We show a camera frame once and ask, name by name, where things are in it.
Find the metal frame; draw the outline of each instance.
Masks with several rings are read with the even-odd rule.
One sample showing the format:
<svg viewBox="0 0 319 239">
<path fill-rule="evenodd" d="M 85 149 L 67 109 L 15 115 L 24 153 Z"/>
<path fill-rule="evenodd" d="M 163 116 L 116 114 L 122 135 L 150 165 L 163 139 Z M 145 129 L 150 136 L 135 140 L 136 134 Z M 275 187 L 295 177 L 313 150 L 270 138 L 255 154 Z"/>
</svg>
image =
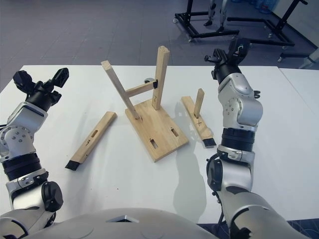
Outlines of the metal frame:
<svg viewBox="0 0 319 239">
<path fill-rule="evenodd" d="M 265 27 L 268 27 L 271 30 L 271 33 L 268 34 L 268 38 L 271 38 L 272 35 L 276 35 L 279 38 L 277 40 L 263 40 L 263 39 L 249 39 L 251 43 L 256 44 L 265 44 L 265 45 L 277 45 L 282 46 L 285 49 L 286 46 L 294 46 L 295 43 L 291 41 L 283 32 L 282 29 L 287 23 L 288 17 L 296 8 L 297 4 L 302 2 L 307 5 L 308 3 L 305 0 L 294 0 L 289 6 L 288 10 L 285 12 L 283 18 L 275 25 L 272 21 L 263 18 L 242 18 L 242 17 L 228 17 L 227 21 L 249 21 L 249 22 L 262 22 L 265 24 Z"/>
<path fill-rule="evenodd" d="M 199 33 L 195 29 L 195 27 L 190 23 L 190 18 L 192 16 L 208 15 L 208 12 L 207 11 L 191 12 L 192 5 L 193 5 L 193 0 L 188 0 L 186 12 L 175 13 L 175 18 L 179 21 L 179 23 L 183 26 L 183 28 L 189 34 L 189 36 L 188 36 L 189 42 L 191 42 L 193 38 L 206 38 L 206 37 L 214 37 L 214 36 L 237 35 L 239 33 L 239 30 L 226 30 L 226 31 L 224 31 L 224 29 L 222 29 L 222 28 L 219 28 L 217 31 L 214 31 L 214 32 Z"/>
<path fill-rule="evenodd" d="M 277 60 L 278 62 L 281 62 L 285 58 L 305 58 L 309 57 L 310 54 L 308 53 L 286 53 L 282 52 L 280 54 L 280 58 Z"/>
</svg>

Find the gray floor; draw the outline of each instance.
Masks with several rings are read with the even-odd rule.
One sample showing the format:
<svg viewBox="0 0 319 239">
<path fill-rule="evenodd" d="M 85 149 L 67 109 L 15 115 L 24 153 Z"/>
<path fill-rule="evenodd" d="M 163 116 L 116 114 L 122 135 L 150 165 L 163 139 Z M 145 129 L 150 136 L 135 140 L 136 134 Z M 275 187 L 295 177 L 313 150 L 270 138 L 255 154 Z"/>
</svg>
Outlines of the gray floor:
<svg viewBox="0 0 319 239">
<path fill-rule="evenodd" d="M 193 11 L 206 10 L 208 0 L 195 0 Z M 159 45 L 171 50 L 170 65 L 207 65 L 203 61 L 216 47 L 227 49 L 231 36 L 187 42 L 187 34 L 172 22 L 176 12 L 186 11 L 186 0 L 0 0 L 0 91 L 22 65 L 98 65 L 108 59 L 113 65 L 155 65 Z M 219 12 L 221 0 L 217 0 Z M 229 4 L 228 16 L 271 18 L 247 2 Z M 194 17 L 200 32 L 208 29 L 206 17 Z M 267 38 L 259 23 L 227 23 L 240 35 Z M 290 52 L 314 48 L 292 30 L 285 32 L 296 43 Z M 272 65 L 296 68 L 302 59 L 278 64 L 279 46 L 254 45 L 242 65 Z"/>
</svg>

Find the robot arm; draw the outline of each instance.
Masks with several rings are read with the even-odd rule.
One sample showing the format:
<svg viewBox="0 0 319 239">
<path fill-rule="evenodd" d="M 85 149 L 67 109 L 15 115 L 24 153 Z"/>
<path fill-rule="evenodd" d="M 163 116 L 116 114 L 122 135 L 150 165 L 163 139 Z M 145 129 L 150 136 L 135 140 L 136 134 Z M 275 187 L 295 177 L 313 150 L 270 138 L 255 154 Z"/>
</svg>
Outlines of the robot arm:
<svg viewBox="0 0 319 239">
<path fill-rule="evenodd" d="M 206 61 L 215 63 L 213 79 L 219 83 L 218 99 L 223 106 L 222 142 L 207 163 L 207 182 L 218 198 L 231 238 L 307 238 L 294 230 L 263 199 L 251 192 L 252 151 L 263 108 L 238 68 L 249 48 L 249 40 L 236 39 L 226 54 L 215 49 Z"/>
<path fill-rule="evenodd" d="M 27 98 L 0 129 L 0 162 L 9 179 L 6 187 L 13 210 L 0 217 L 1 236 L 20 238 L 45 228 L 53 223 L 55 212 L 63 204 L 59 186 L 47 181 L 48 172 L 40 165 L 33 140 L 48 109 L 61 98 L 53 91 L 54 86 L 63 87 L 68 76 L 68 69 L 64 68 L 45 83 L 33 83 L 25 71 L 13 77 Z"/>
</svg>

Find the rectangular slot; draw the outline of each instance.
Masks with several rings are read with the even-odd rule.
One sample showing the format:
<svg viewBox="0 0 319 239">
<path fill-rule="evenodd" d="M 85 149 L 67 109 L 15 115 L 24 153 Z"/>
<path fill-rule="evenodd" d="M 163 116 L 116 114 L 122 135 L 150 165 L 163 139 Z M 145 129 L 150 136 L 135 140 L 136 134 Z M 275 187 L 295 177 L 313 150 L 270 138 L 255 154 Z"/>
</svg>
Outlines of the rectangular slot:
<svg viewBox="0 0 319 239">
<path fill-rule="evenodd" d="M 150 142 L 155 149 L 158 148 L 158 145 L 155 143 L 154 139 L 150 139 Z"/>
<path fill-rule="evenodd" d="M 175 137 L 178 137 L 178 133 L 176 132 L 175 129 L 173 128 L 170 128 L 170 131 L 175 135 Z"/>
<path fill-rule="evenodd" d="M 93 132 L 93 134 L 91 135 L 91 138 L 94 138 L 94 136 L 96 135 L 97 132 L 98 132 L 98 130 L 95 130 L 95 131 Z"/>
</svg>

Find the wooden plank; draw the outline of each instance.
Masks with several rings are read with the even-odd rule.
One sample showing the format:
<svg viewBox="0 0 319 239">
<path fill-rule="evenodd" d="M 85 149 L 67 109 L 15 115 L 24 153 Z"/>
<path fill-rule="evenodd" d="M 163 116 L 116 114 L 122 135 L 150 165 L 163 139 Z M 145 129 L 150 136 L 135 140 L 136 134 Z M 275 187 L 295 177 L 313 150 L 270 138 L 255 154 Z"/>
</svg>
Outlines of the wooden plank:
<svg viewBox="0 0 319 239">
<path fill-rule="evenodd" d="M 204 94 L 205 93 L 202 88 L 198 89 L 196 102 L 195 102 L 195 108 L 194 108 L 194 115 L 196 119 L 198 119 L 199 117 L 200 108 L 204 100 Z"/>
<path fill-rule="evenodd" d="M 117 117 L 115 112 L 106 112 L 92 132 L 87 136 L 79 149 L 75 152 L 71 161 L 83 163 L 91 151 L 94 149 L 97 142 L 102 137 L 105 130 L 111 122 Z"/>
<path fill-rule="evenodd" d="M 160 101 L 164 88 L 164 80 L 169 59 L 169 50 L 160 46 L 158 49 L 158 57 L 156 62 L 155 80 L 158 80 L 158 87 L 153 91 L 152 106 L 157 111 L 160 109 Z"/>
<path fill-rule="evenodd" d="M 157 111 L 153 108 L 152 99 L 134 107 L 140 115 L 138 120 L 135 120 L 128 109 L 125 113 L 154 162 L 188 142 L 185 134 L 161 106 Z"/>
<path fill-rule="evenodd" d="M 143 93 L 145 91 L 150 91 L 150 90 L 154 89 L 154 86 L 153 86 L 154 82 L 156 82 L 156 81 L 147 82 L 147 83 L 145 83 L 143 85 L 130 88 L 130 89 L 125 91 L 126 95 L 128 97 L 132 97 L 132 96 L 136 96 L 136 95 L 138 95 L 140 93 Z"/>
<path fill-rule="evenodd" d="M 106 74 L 108 74 L 108 76 L 109 76 L 110 80 L 112 81 L 113 85 L 115 86 L 116 90 L 119 92 L 126 107 L 131 111 L 132 115 L 134 115 L 134 117 L 136 119 L 138 119 L 139 115 L 136 112 L 136 110 L 134 109 L 132 102 L 130 101 L 129 97 L 127 96 L 118 76 L 116 75 L 116 73 L 113 70 L 109 61 L 102 61 L 101 65 L 102 65 L 103 69 L 105 70 Z"/>
<path fill-rule="evenodd" d="M 181 98 L 181 101 L 183 102 L 183 104 L 186 108 L 186 111 L 191 119 L 191 122 L 192 122 L 194 128 L 196 129 L 201 140 L 213 138 L 213 134 L 210 131 L 210 129 L 206 126 L 203 118 L 200 115 L 198 116 L 198 118 L 195 117 L 195 115 L 194 115 L 195 106 L 194 106 L 194 102 L 191 99 L 191 97 L 190 96 L 183 96 Z"/>
</svg>

